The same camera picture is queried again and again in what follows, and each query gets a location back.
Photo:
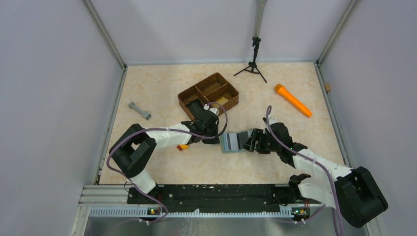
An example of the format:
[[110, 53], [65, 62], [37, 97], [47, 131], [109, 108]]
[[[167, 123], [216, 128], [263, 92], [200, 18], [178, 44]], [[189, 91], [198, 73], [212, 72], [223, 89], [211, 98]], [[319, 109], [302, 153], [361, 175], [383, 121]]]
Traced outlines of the green card holder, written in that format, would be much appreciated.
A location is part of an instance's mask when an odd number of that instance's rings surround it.
[[220, 136], [223, 153], [237, 153], [245, 151], [243, 145], [248, 141], [253, 129], [240, 132], [225, 132]]

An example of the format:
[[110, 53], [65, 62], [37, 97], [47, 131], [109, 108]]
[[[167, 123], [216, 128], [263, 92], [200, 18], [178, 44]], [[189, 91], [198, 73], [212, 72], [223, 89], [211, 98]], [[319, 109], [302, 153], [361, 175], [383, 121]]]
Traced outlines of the grey striped credit card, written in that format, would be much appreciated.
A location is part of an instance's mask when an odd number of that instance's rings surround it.
[[238, 134], [227, 133], [225, 135], [225, 151], [226, 152], [237, 152], [239, 151]]

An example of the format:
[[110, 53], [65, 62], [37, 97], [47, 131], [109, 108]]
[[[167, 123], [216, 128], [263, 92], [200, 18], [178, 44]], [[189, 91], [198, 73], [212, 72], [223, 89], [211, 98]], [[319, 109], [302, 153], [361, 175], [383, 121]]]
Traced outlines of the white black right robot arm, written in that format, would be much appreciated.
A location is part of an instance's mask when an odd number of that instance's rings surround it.
[[289, 198], [295, 203], [313, 199], [336, 210], [351, 226], [361, 228], [388, 209], [388, 203], [365, 167], [336, 164], [294, 142], [281, 122], [254, 129], [242, 146], [249, 152], [276, 153], [280, 160], [304, 173], [290, 178]]

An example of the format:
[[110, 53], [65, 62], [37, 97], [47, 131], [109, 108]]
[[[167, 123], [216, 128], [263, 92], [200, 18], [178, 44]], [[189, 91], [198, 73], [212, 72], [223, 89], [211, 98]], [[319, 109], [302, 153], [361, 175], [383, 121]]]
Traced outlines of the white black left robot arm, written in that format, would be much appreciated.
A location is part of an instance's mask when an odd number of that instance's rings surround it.
[[156, 182], [146, 171], [153, 152], [162, 148], [203, 142], [216, 145], [218, 138], [217, 108], [201, 109], [192, 121], [162, 128], [143, 128], [131, 125], [109, 151], [109, 157], [122, 174], [139, 188], [139, 197], [145, 203], [157, 199]]

